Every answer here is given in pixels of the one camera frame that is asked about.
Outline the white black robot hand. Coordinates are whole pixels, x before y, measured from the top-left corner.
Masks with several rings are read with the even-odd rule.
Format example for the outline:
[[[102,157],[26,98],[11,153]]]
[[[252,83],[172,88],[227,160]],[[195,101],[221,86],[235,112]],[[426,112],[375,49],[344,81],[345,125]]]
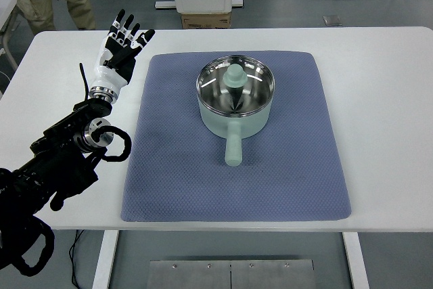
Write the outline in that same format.
[[[140,24],[133,21],[134,15],[127,16],[124,9],[115,17],[99,48],[89,97],[101,98],[113,104],[120,90],[130,83],[135,57],[155,35],[153,29],[140,33]]]

